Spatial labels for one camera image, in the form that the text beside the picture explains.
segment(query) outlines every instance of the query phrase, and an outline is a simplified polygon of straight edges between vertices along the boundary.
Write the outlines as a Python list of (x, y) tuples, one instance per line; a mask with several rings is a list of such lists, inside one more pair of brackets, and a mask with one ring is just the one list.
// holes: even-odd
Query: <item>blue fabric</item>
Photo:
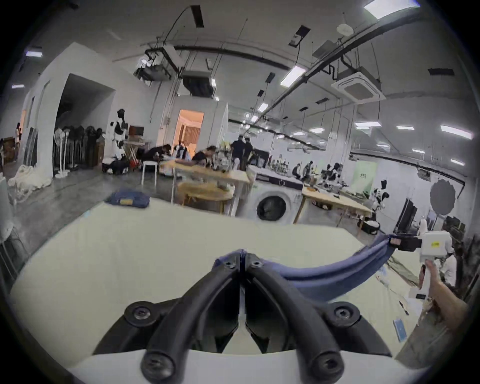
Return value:
[[(126, 201), (132, 200), (131, 204), (125, 204)], [(150, 204), (150, 197), (144, 193), (134, 191), (133, 189), (123, 188), (116, 191), (105, 200), (106, 203), (112, 205), (132, 206), (136, 208), (147, 208)]]
[[(386, 263), (395, 250), (388, 245), (389, 240), (389, 235), (379, 234), (370, 246), (351, 257), (315, 268), (292, 268), (268, 260), (263, 263), (290, 281), (307, 298), (329, 301), (358, 287)], [(226, 257), (228, 255), (215, 260), (214, 267)]]

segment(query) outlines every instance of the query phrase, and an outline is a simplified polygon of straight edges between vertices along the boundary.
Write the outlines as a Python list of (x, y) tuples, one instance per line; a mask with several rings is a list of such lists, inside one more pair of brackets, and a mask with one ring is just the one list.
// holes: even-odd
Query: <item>air conditioner unit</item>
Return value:
[(386, 100), (380, 90), (380, 82), (365, 68), (347, 69), (338, 74), (332, 87), (352, 99), (356, 104)]
[(430, 171), (427, 171), (426, 169), (419, 169), (417, 176), (422, 180), (430, 181)]

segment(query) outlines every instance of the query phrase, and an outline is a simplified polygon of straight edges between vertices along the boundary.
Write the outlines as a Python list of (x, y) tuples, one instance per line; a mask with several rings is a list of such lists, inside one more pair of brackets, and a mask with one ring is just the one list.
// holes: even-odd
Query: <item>white cloth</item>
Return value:
[(8, 180), (8, 185), (15, 187), (20, 194), (17, 202), (25, 201), (31, 193), (40, 188), (49, 186), (52, 179), (43, 176), (37, 168), (21, 165), (14, 177)]

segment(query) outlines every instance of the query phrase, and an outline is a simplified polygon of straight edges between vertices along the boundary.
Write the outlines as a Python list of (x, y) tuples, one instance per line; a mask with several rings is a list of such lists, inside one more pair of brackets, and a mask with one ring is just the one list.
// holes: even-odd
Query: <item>doorway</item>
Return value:
[(177, 127), (175, 128), (172, 148), (179, 142), (182, 142), (183, 146), (187, 148), (190, 157), (193, 157), (197, 151), (198, 137), (200, 136), (203, 121), (203, 112), (181, 109)]

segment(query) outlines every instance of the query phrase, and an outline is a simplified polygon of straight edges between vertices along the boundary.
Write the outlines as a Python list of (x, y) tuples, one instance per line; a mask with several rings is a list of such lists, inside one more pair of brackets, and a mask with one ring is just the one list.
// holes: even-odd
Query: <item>pipe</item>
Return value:
[[(282, 63), (279, 63), (277, 61), (273, 61), (270, 59), (266, 59), (260, 56), (252, 55), (251, 53), (245, 53), (245, 52), (240, 52), (240, 51), (235, 51), (232, 49), (225, 49), (225, 48), (215, 48), (215, 47), (205, 47), (205, 46), (188, 46), (188, 45), (175, 45), (174, 46), (175, 50), (183, 50), (183, 51), (195, 51), (195, 52), (206, 52), (206, 53), (215, 53), (219, 55), (229, 55), (229, 56), (236, 56), (236, 57), (241, 57), (243, 59), (247, 60), (253, 60), (253, 61), (258, 61), (260, 63), (270, 65), (275, 68), (282, 69), (284, 71), (289, 71), (290, 67), (287, 65), (284, 65)], [(149, 48), (145, 51), (145, 55), (149, 55), (150, 53), (153, 52), (158, 52), (160, 51), (160, 48)]]
[(293, 91), (295, 91), (301, 84), (306, 83), (309, 79), (315, 76), (318, 72), (322, 69), (326, 68), (329, 64), (333, 63), (335, 60), (342, 58), (346, 53), (349, 53), (351, 50), (355, 49), (356, 47), (366, 43), (369, 40), (372, 40), (374, 37), (384, 34), (385, 32), (391, 31), (395, 28), (415, 23), (417, 21), (423, 20), (423, 17), (419, 12), (414, 12), (413, 14), (408, 14), (407, 16), (400, 17), (391, 23), (384, 24), (377, 29), (359, 37), (353, 43), (349, 44), (347, 47), (341, 49), (337, 53), (331, 55), (329, 58), (325, 59), (322, 63), (320, 63), (315, 69), (310, 70), (309, 72), (305, 72), (289, 89), (287, 89), (275, 102), (269, 106), (263, 113), (259, 116), (259, 119), (269, 113), (273, 108), (275, 108), (278, 104), (282, 102), (288, 95), (290, 95)]
[(438, 171), (434, 168), (430, 168), (430, 167), (425, 167), (423, 165), (419, 165), (419, 164), (415, 164), (415, 163), (410, 163), (409, 161), (406, 161), (406, 160), (400, 160), (400, 159), (395, 159), (395, 158), (392, 158), (392, 157), (386, 157), (386, 156), (380, 156), (380, 155), (372, 155), (372, 154), (368, 154), (368, 153), (360, 153), (360, 152), (350, 152), (351, 155), (357, 155), (357, 156), (368, 156), (368, 157), (375, 157), (375, 158), (378, 158), (378, 159), (383, 159), (383, 160), (390, 160), (390, 161), (396, 161), (397, 163), (401, 163), (401, 164), (405, 164), (405, 165), (410, 165), (412, 167), (415, 167), (417, 169), (424, 169), (426, 171), (429, 171), (429, 172), (433, 172), (433, 173), (437, 173), (441, 176), (444, 176), (446, 178), (449, 178), (449, 179), (452, 179), (454, 181), (456, 181), (457, 183), (461, 184), (463, 187), (465, 187), (465, 182), (455, 176), (452, 176), (452, 175), (449, 175), (448, 173), (445, 173), (443, 171)]

